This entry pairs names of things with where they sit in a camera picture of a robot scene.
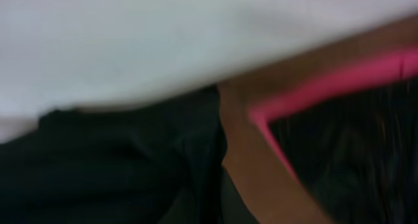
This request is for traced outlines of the black polo shirt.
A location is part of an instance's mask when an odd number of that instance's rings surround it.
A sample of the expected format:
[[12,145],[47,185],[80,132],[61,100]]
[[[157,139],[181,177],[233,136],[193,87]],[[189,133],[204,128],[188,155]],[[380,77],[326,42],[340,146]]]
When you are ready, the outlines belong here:
[[215,86],[125,112],[53,111],[1,145],[1,222],[255,223],[223,168]]

